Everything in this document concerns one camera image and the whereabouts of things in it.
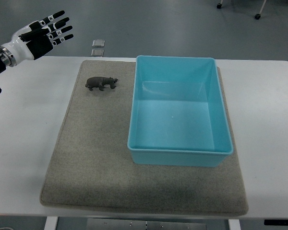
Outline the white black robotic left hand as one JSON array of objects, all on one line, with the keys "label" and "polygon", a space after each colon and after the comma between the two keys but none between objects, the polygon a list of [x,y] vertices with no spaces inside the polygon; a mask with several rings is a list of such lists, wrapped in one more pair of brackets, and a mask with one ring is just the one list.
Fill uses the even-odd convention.
[{"label": "white black robotic left hand", "polygon": [[0,46],[3,63],[14,67],[24,60],[36,60],[72,39],[73,35],[67,34],[72,26],[66,25],[69,18],[62,18],[64,14],[64,10],[59,11],[16,31],[10,42]]}]

